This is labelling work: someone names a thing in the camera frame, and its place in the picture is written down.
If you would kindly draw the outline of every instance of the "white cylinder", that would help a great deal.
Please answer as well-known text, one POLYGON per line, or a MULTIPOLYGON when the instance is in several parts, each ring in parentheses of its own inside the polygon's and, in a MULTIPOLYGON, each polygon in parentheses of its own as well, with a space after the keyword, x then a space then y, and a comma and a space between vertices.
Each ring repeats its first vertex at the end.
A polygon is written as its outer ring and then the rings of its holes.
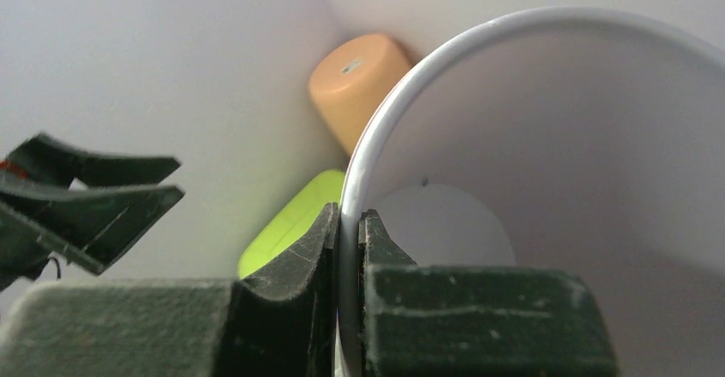
MULTIPOLYGON (((722 51, 599 9, 475 27, 413 68, 368 124, 343 191, 341 270, 364 210, 383 205, 387 226, 416 232, 389 199, 425 185, 486 205, 516 264, 581 276, 625 375, 725 375, 722 51)), ((484 233, 438 235, 444 263, 491 263, 471 261, 484 233)))

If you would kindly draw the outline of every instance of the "lime green object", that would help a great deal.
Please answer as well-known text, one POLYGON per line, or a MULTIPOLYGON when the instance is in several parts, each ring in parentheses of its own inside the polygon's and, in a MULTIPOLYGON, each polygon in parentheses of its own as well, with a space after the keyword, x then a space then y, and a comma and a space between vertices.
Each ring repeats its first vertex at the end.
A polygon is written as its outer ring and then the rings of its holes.
POLYGON ((318 174, 250 243, 239 259, 244 278, 277 257, 307 232, 326 203, 338 203, 345 173, 326 170, 318 174))

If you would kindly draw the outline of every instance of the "clamp jaw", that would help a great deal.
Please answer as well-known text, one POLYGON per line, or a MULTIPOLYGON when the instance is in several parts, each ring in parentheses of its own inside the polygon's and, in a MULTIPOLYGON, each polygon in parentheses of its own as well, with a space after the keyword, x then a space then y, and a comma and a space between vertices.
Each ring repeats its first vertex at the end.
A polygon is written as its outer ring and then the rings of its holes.
MULTIPOLYGON (((0 375, 328 377, 338 229, 328 204, 242 280, 36 287, 0 328, 0 375)), ((355 375, 618 375, 594 297, 573 275, 418 267, 373 210, 358 247, 365 366, 355 375)))
POLYGON ((101 274, 181 200, 172 157, 93 153, 39 134, 0 162, 0 291, 56 253, 101 274), (86 190, 71 185, 79 181, 86 190))

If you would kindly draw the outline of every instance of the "white backdrop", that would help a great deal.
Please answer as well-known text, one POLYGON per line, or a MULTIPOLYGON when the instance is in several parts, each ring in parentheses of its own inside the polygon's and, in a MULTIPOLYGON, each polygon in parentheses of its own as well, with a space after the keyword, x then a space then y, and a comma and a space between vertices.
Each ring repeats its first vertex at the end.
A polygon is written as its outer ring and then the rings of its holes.
POLYGON ((344 39, 325 0, 0 0, 0 154, 46 131, 177 156, 186 197, 104 277, 232 277, 296 191, 344 166, 306 91, 344 39))

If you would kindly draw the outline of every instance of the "orange cylinder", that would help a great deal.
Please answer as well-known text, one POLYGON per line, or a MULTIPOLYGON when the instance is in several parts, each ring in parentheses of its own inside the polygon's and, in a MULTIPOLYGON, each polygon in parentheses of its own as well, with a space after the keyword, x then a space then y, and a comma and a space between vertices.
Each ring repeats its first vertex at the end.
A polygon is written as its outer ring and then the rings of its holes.
POLYGON ((348 155, 375 110, 410 68, 400 46, 382 33, 352 39, 317 65, 309 77, 309 96, 348 155))

